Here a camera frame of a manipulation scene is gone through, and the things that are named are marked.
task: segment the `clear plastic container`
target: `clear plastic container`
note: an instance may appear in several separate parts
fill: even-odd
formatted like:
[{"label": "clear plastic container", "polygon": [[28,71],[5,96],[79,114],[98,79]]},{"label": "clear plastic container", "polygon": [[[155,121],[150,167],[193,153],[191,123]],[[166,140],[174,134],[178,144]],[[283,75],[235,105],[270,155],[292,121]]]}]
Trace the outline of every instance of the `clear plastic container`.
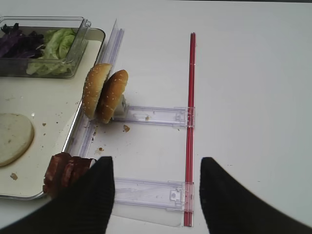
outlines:
[{"label": "clear plastic container", "polygon": [[[19,24],[21,33],[28,36],[35,31],[37,34],[48,38],[46,32],[59,30],[61,28],[72,29],[74,40],[64,58],[60,59],[58,50],[54,53],[57,57],[45,56],[47,43],[41,47],[43,54],[38,58],[0,58],[0,76],[2,77],[53,77],[70,78],[79,65],[85,47],[87,45],[86,35],[91,22],[83,17],[1,17],[0,26],[13,27]],[[5,33],[0,31],[0,38]]]}]

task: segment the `hamburger bun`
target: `hamburger bun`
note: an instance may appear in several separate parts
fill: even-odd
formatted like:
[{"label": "hamburger bun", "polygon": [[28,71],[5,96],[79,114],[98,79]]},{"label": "hamburger bun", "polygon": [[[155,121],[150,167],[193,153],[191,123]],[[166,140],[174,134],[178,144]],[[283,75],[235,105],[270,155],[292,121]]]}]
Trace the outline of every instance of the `hamburger bun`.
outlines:
[{"label": "hamburger bun", "polygon": [[128,73],[118,71],[105,83],[97,106],[97,117],[103,123],[108,123],[114,111],[121,102],[122,94],[128,82]]},{"label": "hamburger bun", "polygon": [[87,75],[82,92],[82,110],[90,120],[95,119],[98,100],[111,69],[112,65],[108,63],[96,64]]}]

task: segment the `plastic guide rail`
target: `plastic guide rail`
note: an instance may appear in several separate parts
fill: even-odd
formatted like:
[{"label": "plastic guide rail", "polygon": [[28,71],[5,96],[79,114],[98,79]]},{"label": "plastic guide rail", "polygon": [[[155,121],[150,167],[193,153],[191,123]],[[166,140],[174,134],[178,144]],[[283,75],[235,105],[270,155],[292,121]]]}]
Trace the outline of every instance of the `plastic guide rail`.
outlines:
[{"label": "plastic guide rail", "polygon": [[[105,51],[100,52],[97,63],[110,63],[114,67],[124,30],[115,21]],[[160,108],[125,105],[124,115],[113,121],[161,124],[173,127],[194,127],[194,107]],[[74,117],[63,152],[87,157],[96,123],[82,114],[81,102]],[[193,213],[193,182],[160,182],[128,178],[115,178],[115,203],[163,208],[168,211]]]}]

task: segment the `sliced meat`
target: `sliced meat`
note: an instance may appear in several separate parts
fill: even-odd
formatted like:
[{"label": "sliced meat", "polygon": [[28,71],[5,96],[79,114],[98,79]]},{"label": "sliced meat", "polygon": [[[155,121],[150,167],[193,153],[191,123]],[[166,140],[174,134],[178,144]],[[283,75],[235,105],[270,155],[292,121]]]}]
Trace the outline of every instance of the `sliced meat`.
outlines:
[{"label": "sliced meat", "polygon": [[68,153],[60,153],[51,157],[49,166],[44,175],[44,186],[42,190],[44,193],[55,197],[61,189],[61,177],[66,164],[71,158]]},{"label": "sliced meat", "polygon": [[72,172],[74,170],[74,166],[76,165],[76,163],[79,159],[80,159],[80,157],[74,156],[68,161],[68,163],[64,169],[62,179],[61,179],[62,187],[66,188],[70,185],[70,180],[72,177]]}]

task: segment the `clear plastic holder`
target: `clear plastic holder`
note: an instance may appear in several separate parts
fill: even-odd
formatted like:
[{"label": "clear plastic holder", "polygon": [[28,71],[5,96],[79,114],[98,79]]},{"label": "clear plastic holder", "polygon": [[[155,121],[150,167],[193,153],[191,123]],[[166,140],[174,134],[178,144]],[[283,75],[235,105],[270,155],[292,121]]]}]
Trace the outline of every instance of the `clear plastic holder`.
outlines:
[{"label": "clear plastic holder", "polygon": [[[124,30],[117,21],[105,50],[97,63],[110,63],[114,67]],[[124,113],[115,114],[112,121],[194,127],[195,109],[188,107],[161,108],[126,105]],[[88,157],[98,123],[90,121],[82,112],[81,102],[63,147],[72,156]],[[184,212],[193,212],[193,183],[160,182],[115,177],[115,206],[112,215],[178,227]],[[146,217],[144,212],[153,210]]]},{"label": "clear plastic holder", "polygon": [[113,117],[113,121],[170,125],[173,127],[194,127],[194,108],[160,108],[132,106],[126,108],[125,117]]},{"label": "clear plastic holder", "polygon": [[193,212],[193,184],[115,177],[115,202]]}]

